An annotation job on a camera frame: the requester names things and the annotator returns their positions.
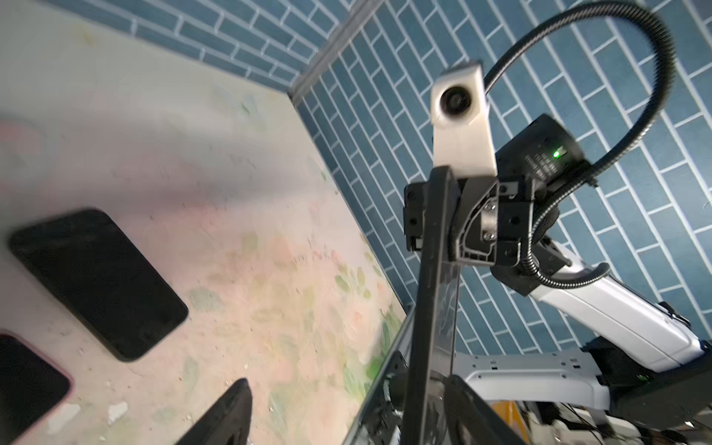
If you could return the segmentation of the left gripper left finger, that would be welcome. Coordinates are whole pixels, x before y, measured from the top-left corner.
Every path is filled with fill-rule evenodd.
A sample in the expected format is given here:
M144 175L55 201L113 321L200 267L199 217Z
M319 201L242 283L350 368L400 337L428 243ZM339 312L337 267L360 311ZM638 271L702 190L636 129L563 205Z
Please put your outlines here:
M176 444L246 445L250 435L252 401L248 380L237 380Z

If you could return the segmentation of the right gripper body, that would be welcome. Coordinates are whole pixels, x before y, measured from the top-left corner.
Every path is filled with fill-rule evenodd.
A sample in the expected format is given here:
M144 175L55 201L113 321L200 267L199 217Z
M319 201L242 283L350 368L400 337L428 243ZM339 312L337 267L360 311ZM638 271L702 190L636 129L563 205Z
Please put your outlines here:
M591 163L554 118L540 115L496 152L498 177L464 178L446 202L452 215L447 253L467 265L515 267L527 240L537 243L558 218L532 230L534 211Z

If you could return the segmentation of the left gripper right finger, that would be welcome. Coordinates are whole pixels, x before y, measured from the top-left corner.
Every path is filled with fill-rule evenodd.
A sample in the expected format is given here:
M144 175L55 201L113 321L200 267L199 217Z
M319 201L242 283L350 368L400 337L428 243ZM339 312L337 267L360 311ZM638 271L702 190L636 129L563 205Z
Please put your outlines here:
M452 444L525 444L460 376L444 380L443 406Z

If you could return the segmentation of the black phone case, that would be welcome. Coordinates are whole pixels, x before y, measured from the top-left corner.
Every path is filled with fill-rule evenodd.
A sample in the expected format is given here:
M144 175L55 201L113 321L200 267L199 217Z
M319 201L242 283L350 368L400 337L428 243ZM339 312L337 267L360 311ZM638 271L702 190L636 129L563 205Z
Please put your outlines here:
M441 444L447 436L443 407L444 380L439 372L438 322L442 270L455 263L450 231L460 196L452 169L431 171L428 181L407 192L408 239L419 248L420 272L413 314L408 381L402 419L402 444Z

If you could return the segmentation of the blue-edged black phone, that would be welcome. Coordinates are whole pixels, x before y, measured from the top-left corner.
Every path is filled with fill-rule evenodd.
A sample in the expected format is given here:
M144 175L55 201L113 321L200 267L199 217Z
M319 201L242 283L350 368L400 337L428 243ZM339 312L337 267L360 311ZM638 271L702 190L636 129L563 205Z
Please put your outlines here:
M455 354L456 317L460 288L460 267L445 263L442 270L441 315L438 322L439 372L445 376L452 374Z

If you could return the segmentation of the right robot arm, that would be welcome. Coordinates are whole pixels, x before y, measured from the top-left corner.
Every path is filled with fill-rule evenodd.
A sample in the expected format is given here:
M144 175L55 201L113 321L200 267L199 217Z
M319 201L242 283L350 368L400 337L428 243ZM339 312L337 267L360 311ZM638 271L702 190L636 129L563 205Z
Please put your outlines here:
M591 185L589 161L572 136L541 115L495 150L484 112L437 113L435 166L405 190L407 247L421 255L413 327L415 394L454 369L461 270L487 266L518 294L546 303L595 333L558 378L544 379L530 356L517 357L527 397L571 388L571 399L646 428L667 429L711 402L711 347L665 302L654 303L593 270L547 235L534 216L576 181Z

